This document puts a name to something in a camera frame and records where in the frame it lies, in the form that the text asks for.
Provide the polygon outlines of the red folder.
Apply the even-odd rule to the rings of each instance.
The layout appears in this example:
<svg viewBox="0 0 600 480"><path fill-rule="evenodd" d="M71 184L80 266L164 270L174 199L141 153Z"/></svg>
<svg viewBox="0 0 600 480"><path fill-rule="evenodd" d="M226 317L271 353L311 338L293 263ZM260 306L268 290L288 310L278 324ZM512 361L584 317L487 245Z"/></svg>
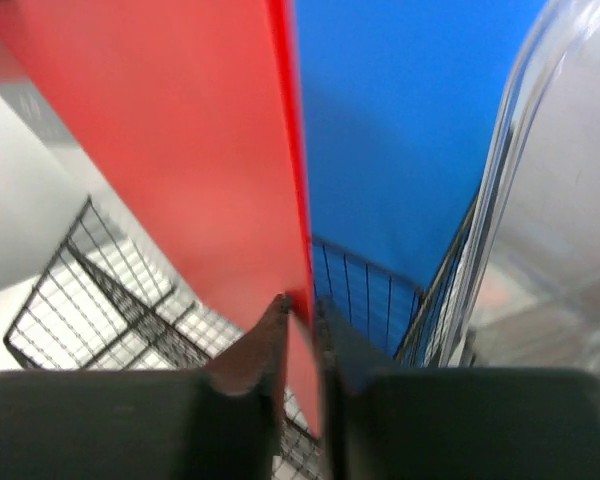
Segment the red folder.
<svg viewBox="0 0 600 480"><path fill-rule="evenodd" d="M0 1L0 40L202 302L291 295L287 380L321 431L289 1Z"/></svg>

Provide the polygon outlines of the black wire mesh shelf rack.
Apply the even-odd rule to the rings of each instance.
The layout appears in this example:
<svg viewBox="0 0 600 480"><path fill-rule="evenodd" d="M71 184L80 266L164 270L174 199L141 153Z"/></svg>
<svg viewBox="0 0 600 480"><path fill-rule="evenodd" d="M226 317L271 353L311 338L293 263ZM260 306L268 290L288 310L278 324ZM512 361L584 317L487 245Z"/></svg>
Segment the black wire mesh shelf rack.
<svg viewBox="0 0 600 480"><path fill-rule="evenodd" d="M287 380L289 334L296 311L291 295L279 293L291 298L292 312L281 444L267 479L274 476L277 464L315 479L328 479L322 462L320 371L313 320L319 299L327 297L338 306L331 296L316 292L313 245L312 238L313 307L308 339L317 373L321 431L312 433ZM415 311L394 353L375 346L338 310L399 365L442 368L428 362L431 343L442 336L434 308L442 297L438 283L415 294ZM177 370L205 365L252 328L242 329L199 299L185 296L179 285L152 267L136 244L121 236L87 202L9 326L4 344L18 362L17 371Z"/></svg>

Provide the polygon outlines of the blue folder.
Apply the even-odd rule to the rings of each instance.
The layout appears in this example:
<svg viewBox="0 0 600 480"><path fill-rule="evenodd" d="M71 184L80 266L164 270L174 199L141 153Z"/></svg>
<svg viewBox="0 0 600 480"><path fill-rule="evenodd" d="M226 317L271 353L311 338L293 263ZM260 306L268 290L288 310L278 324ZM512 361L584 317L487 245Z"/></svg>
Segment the blue folder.
<svg viewBox="0 0 600 480"><path fill-rule="evenodd" d="M539 1L294 6L316 292L394 353L482 178Z"/></svg>

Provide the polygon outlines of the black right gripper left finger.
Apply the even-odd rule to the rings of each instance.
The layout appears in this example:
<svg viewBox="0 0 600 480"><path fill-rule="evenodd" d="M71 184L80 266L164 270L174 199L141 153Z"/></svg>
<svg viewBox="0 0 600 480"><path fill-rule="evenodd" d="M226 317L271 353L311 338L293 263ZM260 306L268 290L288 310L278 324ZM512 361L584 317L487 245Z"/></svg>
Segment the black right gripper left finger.
<svg viewBox="0 0 600 480"><path fill-rule="evenodd" d="M0 372L0 479L267 479L291 298L198 368Z"/></svg>

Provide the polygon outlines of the clear plastic drawer organizer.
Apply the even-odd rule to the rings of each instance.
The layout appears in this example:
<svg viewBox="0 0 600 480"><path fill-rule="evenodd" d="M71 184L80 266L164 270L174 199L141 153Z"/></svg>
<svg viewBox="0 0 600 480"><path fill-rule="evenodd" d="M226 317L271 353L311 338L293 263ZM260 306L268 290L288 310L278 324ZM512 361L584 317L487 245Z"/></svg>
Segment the clear plastic drawer organizer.
<svg viewBox="0 0 600 480"><path fill-rule="evenodd" d="M430 365L600 376L600 1L551 1L501 98Z"/></svg>

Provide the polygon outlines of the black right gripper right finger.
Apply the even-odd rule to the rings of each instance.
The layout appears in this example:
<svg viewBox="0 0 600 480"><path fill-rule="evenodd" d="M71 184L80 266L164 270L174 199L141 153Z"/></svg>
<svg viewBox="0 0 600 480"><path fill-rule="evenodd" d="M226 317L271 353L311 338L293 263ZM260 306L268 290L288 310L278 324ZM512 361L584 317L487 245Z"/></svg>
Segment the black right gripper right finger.
<svg viewBox="0 0 600 480"><path fill-rule="evenodd" d="M328 479L600 479L600 379L560 368L403 367L315 306Z"/></svg>

